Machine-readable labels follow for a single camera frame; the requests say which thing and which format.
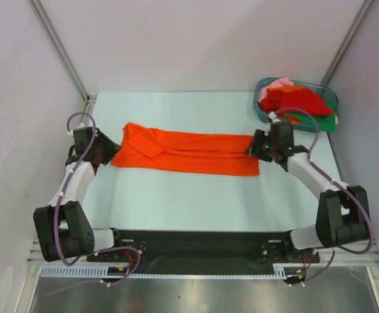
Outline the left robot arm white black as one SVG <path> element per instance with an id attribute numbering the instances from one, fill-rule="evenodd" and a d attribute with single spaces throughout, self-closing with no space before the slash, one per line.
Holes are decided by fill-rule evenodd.
<path id="1" fill-rule="evenodd" d="M 120 259 L 125 246 L 115 239 L 113 228 L 93 229 L 82 204 L 99 166 L 107 165 L 121 146 L 99 129 L 73 131 L 65 176 L 56 195 L 45 207 L 35 209 L 33 220 L 43 258 L 47 262 L 76 258 L 102 251 L 112 261 Z"/>

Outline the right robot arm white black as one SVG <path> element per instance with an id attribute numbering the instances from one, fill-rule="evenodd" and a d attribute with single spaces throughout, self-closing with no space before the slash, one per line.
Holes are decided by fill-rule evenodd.
<path id="1" fill-rule="evenodd" d="M 282 256 L 297 261 L 308 248 L 340 248 L 366 240 L 367 253 L 374 244 L 367 192 L 332 178 L 311 157 L 311 150 L 294 143 L 294 130 L 287 121 L 276 119 L 267 131 L 256 130 L 247 155 L 278 164 L 299 179 L 318 200 L 316 222 L 291 230 L 281 245 Z"/>

